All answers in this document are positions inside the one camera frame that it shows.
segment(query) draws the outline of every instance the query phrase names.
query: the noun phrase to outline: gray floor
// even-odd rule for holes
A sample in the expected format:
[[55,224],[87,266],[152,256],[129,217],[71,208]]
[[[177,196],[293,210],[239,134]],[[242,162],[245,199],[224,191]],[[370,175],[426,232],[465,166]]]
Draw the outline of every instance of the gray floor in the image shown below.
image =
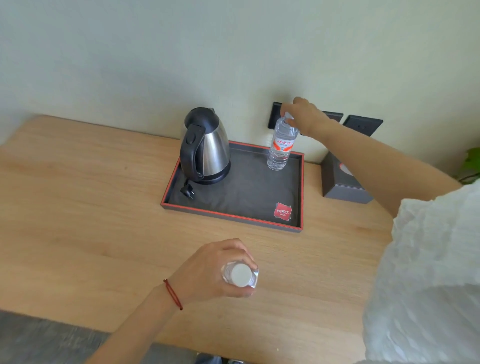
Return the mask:
[[[108,337],[87,328],[0,310],[0,364],[83,363]],[[161,344],[142,364],[192,364],[196,353]]]

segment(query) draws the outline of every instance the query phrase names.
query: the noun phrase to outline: wall socket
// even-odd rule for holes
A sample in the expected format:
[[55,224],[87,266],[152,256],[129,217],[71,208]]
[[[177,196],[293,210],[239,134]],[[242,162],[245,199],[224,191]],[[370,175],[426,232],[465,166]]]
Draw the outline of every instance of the wall socket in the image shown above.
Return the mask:
[[[268,119],[268,128],[275,129],[276,121],[280,118],[280,108],[282,106],[281,102],[273,102],[272,105],[272,112],[270,113],[270,118]],[[341,112],[330,112],[324,111],[324,113],[331,119],[340,122],[343,118],[343,114]]]
[[356,130],[359,133],[371,136],[375,130],[384,122],[381,119],[366,118],[364,116],[348,115],[343,126]]

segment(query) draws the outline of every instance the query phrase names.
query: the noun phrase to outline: stainless steel kettle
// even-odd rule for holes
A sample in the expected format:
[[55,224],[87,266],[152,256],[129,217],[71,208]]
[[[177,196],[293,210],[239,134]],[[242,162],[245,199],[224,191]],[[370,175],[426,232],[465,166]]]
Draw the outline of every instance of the stainless steel kettle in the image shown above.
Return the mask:
[[213,184],[230,170],[230,147],[222,122],[213,109],[195,108],[185,117],[180,164],[192,182]]

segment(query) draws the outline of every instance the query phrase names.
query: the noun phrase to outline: white sleeve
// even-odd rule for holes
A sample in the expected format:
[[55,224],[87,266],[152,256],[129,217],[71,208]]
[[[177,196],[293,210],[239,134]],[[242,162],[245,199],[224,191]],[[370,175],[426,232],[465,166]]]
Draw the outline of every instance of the white sleeve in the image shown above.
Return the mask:
[[480,182],[405,199],[363,315],[366,358],[480,360]]

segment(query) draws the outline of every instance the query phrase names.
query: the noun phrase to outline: kettle handle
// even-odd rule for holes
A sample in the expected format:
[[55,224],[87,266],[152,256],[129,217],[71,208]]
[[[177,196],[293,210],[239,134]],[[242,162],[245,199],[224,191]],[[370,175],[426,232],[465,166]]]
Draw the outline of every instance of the kettle handle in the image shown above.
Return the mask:
[[203,143],[204,137],[205,128],[203,126],[190,124],[180,147],[181,169],[185,177],[193,182],[201,181],[204,177],[203,173],[197,169],[195,162],[195,155]]

